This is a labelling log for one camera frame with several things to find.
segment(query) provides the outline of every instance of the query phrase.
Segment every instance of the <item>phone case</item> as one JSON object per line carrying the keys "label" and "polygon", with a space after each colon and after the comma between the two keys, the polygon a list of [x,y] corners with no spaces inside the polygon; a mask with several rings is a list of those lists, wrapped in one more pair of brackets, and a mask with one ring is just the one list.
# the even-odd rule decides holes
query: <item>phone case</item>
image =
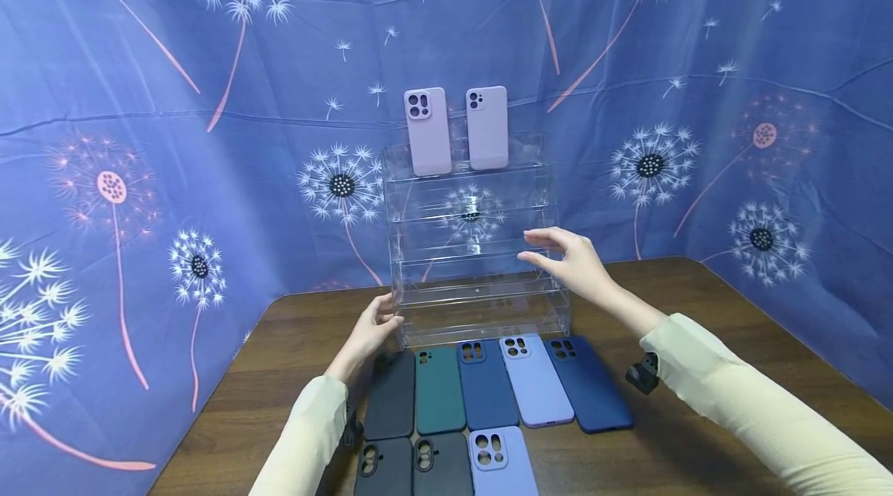
{"label": "phone case", "polygon": [[538,496],[527,444],[517,426],[476,430],[468,435],[475,496]]}
{"label": "phone case", "polygon": [[419,438],[412,460],[415,496],[471,496],[468,441],[462,432]]}
{"label": "phone case", "polygon": [[574,408],[540,336],[503,337],[499,348],[524,425],[536,428],[574,420]]}
{"label": "phone case", "polygon": [[543,343],[583,432],[633,427],[633,414],[586,339],[571,336]]}
{"label": "phone case", "polygon": [[415,362],[415,429],[426,436],[464,428],[456,351],[452,347],[420,350]]}
{"label": "phone case", "polygon": [[353,496],[412,496],[409,438],[380,439],[363,445],[357,459]]}
{"label": "phone case", "polygon": [[471,168],[487,171],[508,165],[508,92],[478,87],[465,92],[468,155]]}
{"label": "phone case", "polygon": [[415,354],[411,350],[377,357],[364,420],[366,439],[412,436],[415,411]]}
{"label": "phone case", "polygon": [[442,87],[413,89],[403,95],[412,172],[418,177],[436,177],[453,170],[446,99]]}
{"label": "phone case", "polygon": [[517,426],[518,406],[498,339],[460,343],[457,357],[469,429]]}

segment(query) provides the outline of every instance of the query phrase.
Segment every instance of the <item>clear acrylic shelf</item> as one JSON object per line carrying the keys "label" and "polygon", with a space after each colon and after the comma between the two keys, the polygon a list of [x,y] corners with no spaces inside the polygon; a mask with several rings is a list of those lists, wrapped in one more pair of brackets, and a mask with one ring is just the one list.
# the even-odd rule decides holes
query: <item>clear acrylic shelf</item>
{"label": "clear acrylic shelf", "polygon": [[509,144],[507,167],[477,172],[460,159],[467,143],[457,139],[453,173],[428,178],[412,173],[408,145],[385,150],[388,248],[395,303],[405,316],[403,347],[570,332],[567,292],[517,259],[519,251],[535,250],[523,231],[558,224],[542,138],[513,136]]}

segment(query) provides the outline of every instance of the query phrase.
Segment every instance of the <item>person's left hand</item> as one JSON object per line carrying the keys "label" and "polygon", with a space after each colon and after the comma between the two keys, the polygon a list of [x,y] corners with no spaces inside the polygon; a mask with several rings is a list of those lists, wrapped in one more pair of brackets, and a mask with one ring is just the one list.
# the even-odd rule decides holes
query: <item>person's left hand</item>
{"label": "person's left hand", "polygon": [[366,360],[403,324],[403,316],[395,315],[393,308],[394,298],[390,292],[372,298],[344,345],[354,359]]}

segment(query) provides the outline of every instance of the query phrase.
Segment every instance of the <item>dark green phone case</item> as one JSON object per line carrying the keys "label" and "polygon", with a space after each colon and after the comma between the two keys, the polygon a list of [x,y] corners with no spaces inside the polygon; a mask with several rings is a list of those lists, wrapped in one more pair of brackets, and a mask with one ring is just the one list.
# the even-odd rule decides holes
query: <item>dark green phone case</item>
{"label": "dark green phone case", "polygon": [[415,355],[415,429],[420,436],[465,428],[459,361],[454,347],[418,350]]}

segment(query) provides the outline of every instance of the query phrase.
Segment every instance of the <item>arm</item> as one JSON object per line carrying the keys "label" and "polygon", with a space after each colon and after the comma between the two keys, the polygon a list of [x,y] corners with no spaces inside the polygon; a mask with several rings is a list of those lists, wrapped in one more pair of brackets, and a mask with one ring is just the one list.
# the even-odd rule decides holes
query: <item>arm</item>
{"label": "arm", "polygon": [[528,231],[525,238],[564,259],[535,253],[519,259],[546,269],[633,331],[645,350],[658,355],[660,379],[695,412],[740,439],[796,494],[893,494],[891,473],[803,401],[685,315],[668,318],[613,282],[589,239],[557,228]]}
{"label": "arm", "polygon": [[326,372],[301,391],[249,496],[316,494],[347,423],[348,378],[403,323],[390,308],[391,295],[376,297]]}

